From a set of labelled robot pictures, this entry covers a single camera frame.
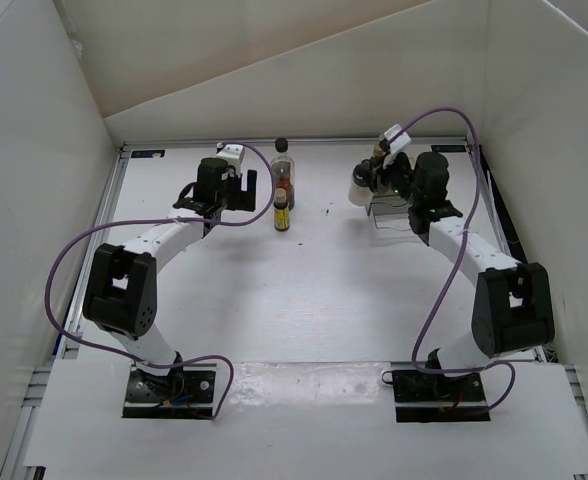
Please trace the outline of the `white powder shaker black cap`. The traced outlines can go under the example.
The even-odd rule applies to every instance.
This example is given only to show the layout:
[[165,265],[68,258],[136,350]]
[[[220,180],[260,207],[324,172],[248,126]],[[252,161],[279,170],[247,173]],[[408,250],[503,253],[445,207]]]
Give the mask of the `white powder shaker black cap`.
[[348,200],[355,206],[366,206],[371,202],[373,195],[366,189],[361,189],[356,185],[356,171],[358,169],[371,171],[368,168],[367,160],[360,162],[354,167],[348,191]]

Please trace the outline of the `tall dark sauce bottle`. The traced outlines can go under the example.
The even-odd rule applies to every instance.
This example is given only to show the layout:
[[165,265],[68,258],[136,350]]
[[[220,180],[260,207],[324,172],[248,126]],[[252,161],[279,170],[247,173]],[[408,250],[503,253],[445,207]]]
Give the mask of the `tall dark sauce bottle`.
[[295,207],[295,163],[290,156],[289,143],[286,138],[277,138],[274,142],[276,156],[270,162],[278,188],[286,192],[290,210]]

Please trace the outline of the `small yellow bottle brown cap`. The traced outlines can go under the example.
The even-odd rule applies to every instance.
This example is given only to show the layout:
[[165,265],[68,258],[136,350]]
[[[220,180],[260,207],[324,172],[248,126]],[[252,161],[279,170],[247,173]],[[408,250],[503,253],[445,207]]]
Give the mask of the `small yellow bottle brown cap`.
[[274,202],[274,228],[279,232],[285,232],[290,228],[290,210],[287,192],[283,188],[275,190]]

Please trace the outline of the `small yellow bottle beige cap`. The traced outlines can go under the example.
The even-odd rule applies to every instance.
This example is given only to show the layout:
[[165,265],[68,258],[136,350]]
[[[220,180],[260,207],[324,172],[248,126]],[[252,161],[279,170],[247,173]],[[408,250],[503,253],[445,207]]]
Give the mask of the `small yellow bottle beige cap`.
[[375,157],[384,157],[385,150],[379,144],[376,144],[373,148],[373,155]]

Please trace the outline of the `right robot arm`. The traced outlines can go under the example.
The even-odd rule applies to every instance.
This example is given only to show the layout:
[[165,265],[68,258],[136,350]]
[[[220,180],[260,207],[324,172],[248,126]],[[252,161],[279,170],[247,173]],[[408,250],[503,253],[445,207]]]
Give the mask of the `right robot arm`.
[[453,275],[463,274],[475,288],[469,332],[416,365],[424,373],[424,390],[438,400],[458,389],[459,377],[555,337],[547,270],[502,253],[470,229],[472,216],[447,197],[448,167],[435,152],[415,161],[403,152],[390,160],[372,157],[354,168],[349,192],[355,205],[376,193],[392,192],[405,200],[411,231],[452,262]]

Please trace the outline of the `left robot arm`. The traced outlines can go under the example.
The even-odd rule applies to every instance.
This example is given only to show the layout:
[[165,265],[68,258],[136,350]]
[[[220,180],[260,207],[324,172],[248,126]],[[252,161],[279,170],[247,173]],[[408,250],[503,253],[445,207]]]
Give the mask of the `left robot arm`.
[[242,172],[245,149],[229,144],[201,160],[197,179],[185,188],[158,223],[121,245],[104,243],[94,253],[83,301],[83,316],[108,332],[150,374],[149,388],[162,400],[180,395],[184,377],[170,367],[181,361],[154,325],[157,276],[179,253],[200,241],[222,212],[256,209],[257,172]]

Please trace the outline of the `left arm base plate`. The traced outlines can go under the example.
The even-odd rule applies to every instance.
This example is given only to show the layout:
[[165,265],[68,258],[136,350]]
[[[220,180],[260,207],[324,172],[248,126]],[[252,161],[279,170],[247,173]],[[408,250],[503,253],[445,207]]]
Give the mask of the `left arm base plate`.
[[209,420],[213,416],[216,370],[172,370],[155,376],[129,372],[122,417],[125,419]]

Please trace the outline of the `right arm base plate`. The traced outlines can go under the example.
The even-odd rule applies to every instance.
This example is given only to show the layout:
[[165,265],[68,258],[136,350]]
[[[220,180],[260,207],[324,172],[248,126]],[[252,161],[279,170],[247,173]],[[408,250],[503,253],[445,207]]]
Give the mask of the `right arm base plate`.
[[490,421],[479,374],[449,378],[400,369],[384,371],[381,380],[393,389],[397,423]]

